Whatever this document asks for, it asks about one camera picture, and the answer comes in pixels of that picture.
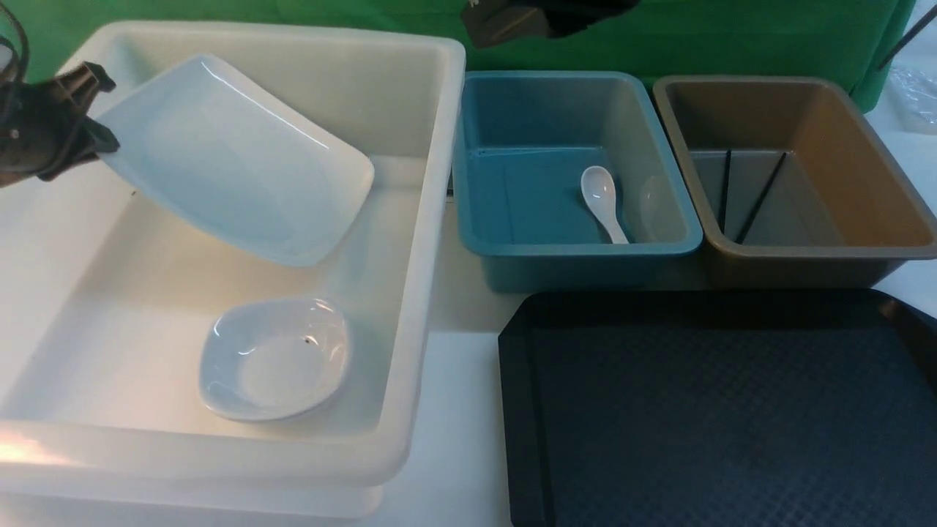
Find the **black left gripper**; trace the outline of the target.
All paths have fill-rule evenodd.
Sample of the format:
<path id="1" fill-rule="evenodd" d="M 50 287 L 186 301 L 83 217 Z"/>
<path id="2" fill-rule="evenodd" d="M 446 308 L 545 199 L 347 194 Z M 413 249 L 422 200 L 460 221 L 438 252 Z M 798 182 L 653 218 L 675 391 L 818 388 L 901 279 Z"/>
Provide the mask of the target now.
<path id="1" fill-rule="evenodd" d="M 51 182 L 76 166 L 118 151 L 113 131 L 89 115 L 115 83 L 100 64 L 84 62 L 42 83 L 2 83 L 1 186 L 30 178 Z"/>

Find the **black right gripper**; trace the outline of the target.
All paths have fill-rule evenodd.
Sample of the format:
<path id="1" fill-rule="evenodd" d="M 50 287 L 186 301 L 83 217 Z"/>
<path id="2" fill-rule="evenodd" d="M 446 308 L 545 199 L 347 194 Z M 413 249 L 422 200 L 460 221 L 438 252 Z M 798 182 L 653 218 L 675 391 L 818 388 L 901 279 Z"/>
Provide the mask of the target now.
<path id="1" fill-rule="evenodd" d="M 635 9 L 639 1 L 468 1 L 461 21 L 472 44 L 491 48 L 526 37 L 564 39 Z"/>

